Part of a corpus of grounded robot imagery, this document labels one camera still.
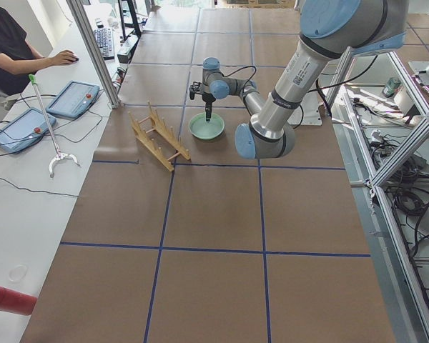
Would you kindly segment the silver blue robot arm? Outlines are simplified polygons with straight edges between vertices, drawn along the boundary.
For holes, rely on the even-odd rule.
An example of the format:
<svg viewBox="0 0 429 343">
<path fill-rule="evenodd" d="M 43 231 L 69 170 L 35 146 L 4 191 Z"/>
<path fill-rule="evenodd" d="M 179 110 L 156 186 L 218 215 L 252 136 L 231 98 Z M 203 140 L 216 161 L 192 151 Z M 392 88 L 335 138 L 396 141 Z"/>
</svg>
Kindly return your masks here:
<svg viewBox="0 0 429 343">
<path fill-rule="evenodd" d="M 190 86 L 189 96 L 202 96 L 208 119 L 215 100 L 238 96 L 251 117 L 236 129 L 237 153 L 245 159 L 284 156 L 295 145 L 288 119 L 327 63 L 339 59 L 347 48 L 361 56 L 400 48 L 408 7 L 408 1 L 306 1 L 296 52 L 266 99 L 252 81 L 223 75 L 214 57 L 203 61 L 202 80 Z"/>
</svg>

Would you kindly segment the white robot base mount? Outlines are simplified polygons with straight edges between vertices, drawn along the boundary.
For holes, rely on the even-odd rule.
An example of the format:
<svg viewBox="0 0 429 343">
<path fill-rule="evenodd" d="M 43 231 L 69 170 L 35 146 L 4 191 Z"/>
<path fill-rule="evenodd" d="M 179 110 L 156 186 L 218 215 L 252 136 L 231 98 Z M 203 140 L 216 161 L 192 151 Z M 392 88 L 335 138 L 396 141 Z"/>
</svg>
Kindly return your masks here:
<svg viewBox="0 0 429 343">
<path fill-rule="evenodd" d="M 293 111 L 288 123 L 297 126 L 321 126 L 322 119 L 319 112 L 319 99 L 317 92 L 307 93 L 301 102 L 301 107 Z"/>
</svg>

